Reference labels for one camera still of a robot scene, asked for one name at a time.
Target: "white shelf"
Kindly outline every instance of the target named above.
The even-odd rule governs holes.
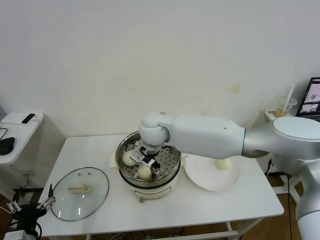
[[[42,113],[37,113],[37,115],[37,119],[39,121],[42,121],[44,119],[44,115]],[[17,160],[39,124],[40,123],[38,121],[33,121],[29,125],[7,124],[0,122],[1,128],[8,129],[8,132],[5,134],[3,139],[14,137],[14,146],[12,152],[6,155],[0,155],[0,166],[11,165]],[[0,136],[2,136],[3,133],[4,130],[0,129]]]

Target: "black device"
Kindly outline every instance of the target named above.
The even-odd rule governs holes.
[[[296,117],[320,122],[320,77],[312,77]]]
[[[21,121],[22,124],[28,124],[29,121],[35,116],[35,113],[30,113],[28,116],[25,117],[25,119],[23,119]]]
[[[15,138],[12,136],[2,139],[8,132],[8,129],[5,127],[0,127],[0,129],[5,130],[4,134],[0,137],[0,155],[6,155],[14,149]]]

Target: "wooden floor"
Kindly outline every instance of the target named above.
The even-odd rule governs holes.
[[[270,184],[273,187],[281,186],[283,183],[278,176],[268,177]],[[296,186],[297,192],[301,195],[303,193],[303,187],[301,183]],[[277,217],[269,217],[262,220],[254,228],[248,231],[241,240],[290,240],[290,225],[289,225],[289,208],[288,208],[288,195],[281,194],[278,195],[279,200],[281,201],[284,214]],[[290,209],[291,209],[291,224],[292,224],[292,239],[301,240],[301,236],[298,230],[298,225],[296,221],[296,204],[293,199],[290,197]],[[6,207],[7,200],[3,198],[0,200],[0,206]],[[10,221],[10,215],[0,209],[0,239],[3,239],[4,231]],[[232,228],[236,229],[239,222],[231,223]],[[180,235],[182,227],[167,228],[167,229],[157,229],[157,230],[146,230],[146,231],[137,231],[134,233],[122,232],[119,234],[119,237],[123,237],[125,240],[142,240],[145,239],[146,235],[155,238],[166,238],[168,236]],[[201,226],[188,226],[183,229],[182,235],[194,235],[194,234],[206,234],[213,232],[227,231],[227,226],[224,223],[220,224],[210,224],[210,225],[201,225]],[[99,234],[93,235],[92,240],[106,240],[108,236],[112,234]],[[85,240],[86,236],[73,236],[74,240]]]

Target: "white plate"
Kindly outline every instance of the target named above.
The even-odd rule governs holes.
[[[203,189],[220,192],[231,189],[240,178],[239,157],[230,157],[231,166],[221,170],[216,166],[216,159],[191,155],[185,159],[185,171],[189,178]]]

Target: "laptop screen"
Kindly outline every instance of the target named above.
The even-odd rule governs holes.
[[[320,77],[310,80],[302,103],[296,114],[297,117],[320,115]]]

